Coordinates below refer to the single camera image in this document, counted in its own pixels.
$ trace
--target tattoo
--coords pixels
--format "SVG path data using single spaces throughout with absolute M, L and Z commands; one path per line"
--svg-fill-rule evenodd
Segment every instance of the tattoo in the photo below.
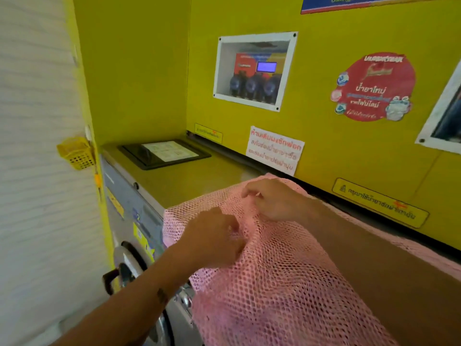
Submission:
M 157 291 L 157 297 L 160 303 L 166 305 L 168 303 L 168 296 L 166 296 L 166 293 L 163 291 L 162 288 L 160 288 Z

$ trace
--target red sign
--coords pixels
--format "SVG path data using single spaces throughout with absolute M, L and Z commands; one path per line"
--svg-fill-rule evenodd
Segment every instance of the red sign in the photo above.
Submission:
M 336 114 L 353 120 L 399 121 L 411 110 L 415 82 L 414 69 L 405 55 L 373 53 L 339 75 L 330 99 L 337 102 Z

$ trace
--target washing machine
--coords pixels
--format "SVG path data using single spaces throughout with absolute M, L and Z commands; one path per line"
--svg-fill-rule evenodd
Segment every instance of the washing machine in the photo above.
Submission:
M 123 289 L 145 271 L 165 250 L 162 217 L 115 168 L 101 157 L 107 213 L 114 242 L 115 269 L 104 274 L 109 295 L 114 286 Z M 192 320 L 194 290 L 182 286 L 166 305 L 145 346 L 202 346 Z

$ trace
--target yellow sticker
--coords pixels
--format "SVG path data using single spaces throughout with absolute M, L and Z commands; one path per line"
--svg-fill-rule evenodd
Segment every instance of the yellow sticker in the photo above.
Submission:
M 139 229 L 139 227 L 137 226 L 135 222 L 133 222 L 133 235 L 138 240 L 139 244 L 141 244 L 142 249 L 149 256 L 150 261 L 154 262 L 153 254 L 155 252 L 155 249 L 152 249 L 149 246 L 149 242 L 147 241 L 147 238 L 144 236 L 144 234 L 142 234 L 141 230 Z
M 223 134 L 200 124 L 195 124 L 195 133 L 204 138 L 222 144 Z
M 429 216 L 427 211 L 344 179 L 336 180 L 333 193 L 414 228 L 420 228 Z
M 112 194 L 112 192 L 110 191 L 109 188 L 106 187 L 106 190 L 107 190 L 107 194 L 109 196 L 109 199 L 110 201 L 112 202 L 112 204 L 115 206 L 115 209 L 117 210 L 117 212 L 120 214 L 120 216 L 122 216 L 123 218 L 123 214 L 124 214 L 124 209 L 123 207 L 120 205 L 120 203 L 118 202 L 118 200 L 114 197 L 114 195 Z

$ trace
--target yellow plastic basket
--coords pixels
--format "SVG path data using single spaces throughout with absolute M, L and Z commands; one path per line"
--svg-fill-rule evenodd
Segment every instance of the yellow plastic basket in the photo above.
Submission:
M 58 144 L 56 148 L 59 155 L 76 170 L 82 170 L 95 164 L 91 147 L 83 137 L 68 138 Z

